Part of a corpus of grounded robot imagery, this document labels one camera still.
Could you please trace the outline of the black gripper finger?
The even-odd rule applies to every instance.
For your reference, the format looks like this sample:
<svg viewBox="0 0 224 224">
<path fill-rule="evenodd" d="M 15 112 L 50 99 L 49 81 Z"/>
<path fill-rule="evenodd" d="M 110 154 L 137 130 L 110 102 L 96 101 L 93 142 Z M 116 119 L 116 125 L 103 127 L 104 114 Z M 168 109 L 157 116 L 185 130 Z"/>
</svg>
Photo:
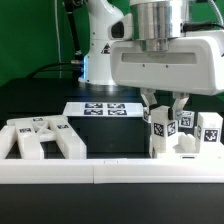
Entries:
<svg viewBox="0 0 224 224">
<path fill-rule="evenodd" d="M 174 92 L 173 99 L 174 104 L 168 109 L 168 119 L 180 120 L 183 115 L 183 108 L 189 99 L 189 94 L 183 92 Z"/>
<path fill-rule="evenodd" d="M 155 90 L 149 88 L 141 88 L 140 94 L 146 105 L 146 112 L 147 114 L 150 114 L 151 109 L 157 104 L 157 100 L 155 98 Z"/>
</svg>

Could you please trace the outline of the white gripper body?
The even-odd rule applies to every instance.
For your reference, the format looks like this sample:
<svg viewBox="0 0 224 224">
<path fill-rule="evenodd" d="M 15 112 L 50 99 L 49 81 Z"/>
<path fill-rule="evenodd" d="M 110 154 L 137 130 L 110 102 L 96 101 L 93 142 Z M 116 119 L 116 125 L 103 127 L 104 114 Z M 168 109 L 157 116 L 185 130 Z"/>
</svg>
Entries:
<svg viewBox="0 0 224 224">
<path fill-rule="evenodd" d="M 169 49 L 144 52 L 138 41 L 111 47 L 116 84 L 200 95 L 224 92 L 224 31 L 189 32 L 169 41 Z"/>
</svg>

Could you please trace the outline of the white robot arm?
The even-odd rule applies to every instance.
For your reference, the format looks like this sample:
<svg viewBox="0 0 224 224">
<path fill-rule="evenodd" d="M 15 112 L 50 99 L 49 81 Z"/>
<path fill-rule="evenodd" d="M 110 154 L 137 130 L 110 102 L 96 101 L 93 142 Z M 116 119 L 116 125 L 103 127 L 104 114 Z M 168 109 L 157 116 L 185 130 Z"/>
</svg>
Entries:
<svg viewBox="0 0 224 224">
<path fill-rule="evenodd" d="M 194 1 L 130 0 L 124 15 L 107 0 L 84 0 L 91 46 L 80 81 L 137 87 L 148 110 L 156 91 L 170 91 L 174 119 L 191 94 L 224 92 L 224 24 L 192 21 Z"/>
</svg>

